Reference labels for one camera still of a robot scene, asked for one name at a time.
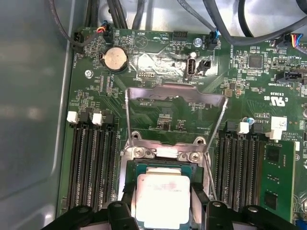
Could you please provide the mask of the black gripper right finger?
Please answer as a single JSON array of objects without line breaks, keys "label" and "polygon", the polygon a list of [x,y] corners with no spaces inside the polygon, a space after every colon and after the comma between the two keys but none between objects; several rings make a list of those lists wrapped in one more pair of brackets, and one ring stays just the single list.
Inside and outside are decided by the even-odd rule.
[{"label": "black gripper right finger", "polygon": [[201,183],[192,183],[191,208],[195,222],[202,230],[297,230],[298,226],[256,205],[239,212],[221,201],[211,201]]}]

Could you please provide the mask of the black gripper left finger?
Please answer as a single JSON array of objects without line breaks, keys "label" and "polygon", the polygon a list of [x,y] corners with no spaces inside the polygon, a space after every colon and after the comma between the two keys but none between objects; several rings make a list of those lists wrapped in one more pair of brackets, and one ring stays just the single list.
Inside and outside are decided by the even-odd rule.
[{"label": "black gripper left finger", "polygon": [[107,230],[138,230],[136,219],[131,215],[135,183],[128,183],[120,201],[110,203],[97,212],[89,206],[77,206],[51,222],[53,230],[79,230],[84,227],[99,227]]}]

